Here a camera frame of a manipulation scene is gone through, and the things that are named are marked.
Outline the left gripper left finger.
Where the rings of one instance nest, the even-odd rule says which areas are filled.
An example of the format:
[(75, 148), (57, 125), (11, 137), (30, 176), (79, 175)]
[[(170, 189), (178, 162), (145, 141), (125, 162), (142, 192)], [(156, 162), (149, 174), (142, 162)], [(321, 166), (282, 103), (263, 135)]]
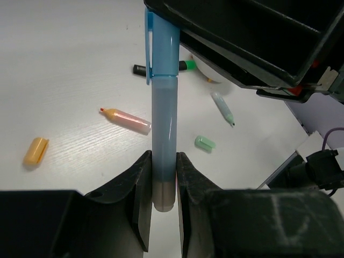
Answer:
[(152, 153), (83, 195), (1, 192), (1, 257), (143, 257), (152, 214)]

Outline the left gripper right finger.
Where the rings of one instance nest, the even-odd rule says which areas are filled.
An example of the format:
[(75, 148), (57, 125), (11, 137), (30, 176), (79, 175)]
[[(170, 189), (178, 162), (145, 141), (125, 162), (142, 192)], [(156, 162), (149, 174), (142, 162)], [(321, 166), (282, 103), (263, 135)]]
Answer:
[(177, 154), (183, 257), (343, 257), (343, 217), (316, 190), (224, 190)]

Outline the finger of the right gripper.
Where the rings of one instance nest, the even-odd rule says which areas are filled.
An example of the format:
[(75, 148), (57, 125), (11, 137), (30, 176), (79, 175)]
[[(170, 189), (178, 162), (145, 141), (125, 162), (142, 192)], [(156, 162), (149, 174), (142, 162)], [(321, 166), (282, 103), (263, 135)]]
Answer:
[(312, 95), (311, 90), (300, 87), (295, 87), (296, 92), (291, 93), (280, 79), (274, 81), (264, 69), (192, 32), (181, 31), (181, 44), (225, 79), (243, 89), (256, 90), (261, 97), (305, 103)]
[(148, 9), (297, 85), (343, 30), (343, 1), (145, 1)]

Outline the green highlighter marker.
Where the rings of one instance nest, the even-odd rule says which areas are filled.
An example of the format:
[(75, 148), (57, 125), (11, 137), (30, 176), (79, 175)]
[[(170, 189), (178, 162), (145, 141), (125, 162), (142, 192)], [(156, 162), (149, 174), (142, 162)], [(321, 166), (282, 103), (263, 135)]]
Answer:
[(215, 102), (217, 108), (219, 109), (221, 115), (224, 117), (224, 119), (232, 126), (235, 126), (233, 113), (229, 109), (228, 105), (224, 101), (222, 95), (218, 92), (212, 92), (211, 97), (213, 101)]

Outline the black green highlighter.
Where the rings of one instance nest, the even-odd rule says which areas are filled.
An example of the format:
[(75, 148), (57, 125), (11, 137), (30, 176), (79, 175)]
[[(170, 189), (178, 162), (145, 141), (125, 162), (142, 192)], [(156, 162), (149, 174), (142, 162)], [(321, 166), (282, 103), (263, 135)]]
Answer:
[[(196, 69), (196, 63), (194, 60), (179, 61), (179, 71), (194, 70)], [(146, 67), (138, 64), (133, 65), (132, 72), (134, 75), (146, 77)]]

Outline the blue highlighter marker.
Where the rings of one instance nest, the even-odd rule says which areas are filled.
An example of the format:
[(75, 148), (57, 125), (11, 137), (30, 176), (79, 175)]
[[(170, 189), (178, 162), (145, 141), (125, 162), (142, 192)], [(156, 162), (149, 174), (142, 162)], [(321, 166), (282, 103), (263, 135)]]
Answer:
[(153, 204), (159, 212), (175, 203), (178, 78), (152, 78)]

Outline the orange highlighter marker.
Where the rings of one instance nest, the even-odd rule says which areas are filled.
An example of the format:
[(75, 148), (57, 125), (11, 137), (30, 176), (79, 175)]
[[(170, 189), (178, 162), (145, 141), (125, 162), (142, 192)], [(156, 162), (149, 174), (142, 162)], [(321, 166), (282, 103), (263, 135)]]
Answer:
[(152, 128), (150, 122), (118, 109), (100, 108), (100, 113), (110, 122), (143, 135), (148, 135)]

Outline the orange marker cap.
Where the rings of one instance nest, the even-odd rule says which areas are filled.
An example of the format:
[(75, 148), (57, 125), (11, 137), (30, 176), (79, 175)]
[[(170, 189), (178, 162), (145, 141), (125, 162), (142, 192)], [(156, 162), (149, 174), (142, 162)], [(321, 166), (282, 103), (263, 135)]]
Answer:
[(46, 150), (49, 140), (41, 137), (33, 139), (23, 159), (23, 164), (28, 166), (37, 166), (40, 164)]

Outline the blue marker cap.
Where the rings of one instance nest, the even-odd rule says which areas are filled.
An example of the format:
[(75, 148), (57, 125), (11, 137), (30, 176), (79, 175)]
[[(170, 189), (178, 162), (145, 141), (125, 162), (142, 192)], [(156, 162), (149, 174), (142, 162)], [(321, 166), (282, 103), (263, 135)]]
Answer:
[(157, 76), (176, 77), (179, 71), (180, 29), (145, 10), (146, 82)]

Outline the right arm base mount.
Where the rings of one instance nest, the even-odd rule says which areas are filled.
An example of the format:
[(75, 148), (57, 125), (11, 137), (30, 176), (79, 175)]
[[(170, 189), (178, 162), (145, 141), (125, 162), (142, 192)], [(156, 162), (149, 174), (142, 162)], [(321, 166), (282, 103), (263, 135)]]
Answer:
[(305, 159), (294, 153), (266, 180), (270, 189), (315, 189), (332, 196), (343, 188), (343, 152), (320, 150)]

